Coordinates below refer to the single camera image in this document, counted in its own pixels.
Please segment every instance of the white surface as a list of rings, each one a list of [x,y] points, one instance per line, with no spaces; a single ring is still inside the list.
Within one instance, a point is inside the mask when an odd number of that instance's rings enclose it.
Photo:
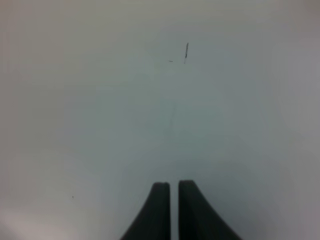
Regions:
[[[168,181],[176,240],[193,179],[244,240],[318,239],[319,24],[296,3],[1,0],[0,238],[117,240]]]

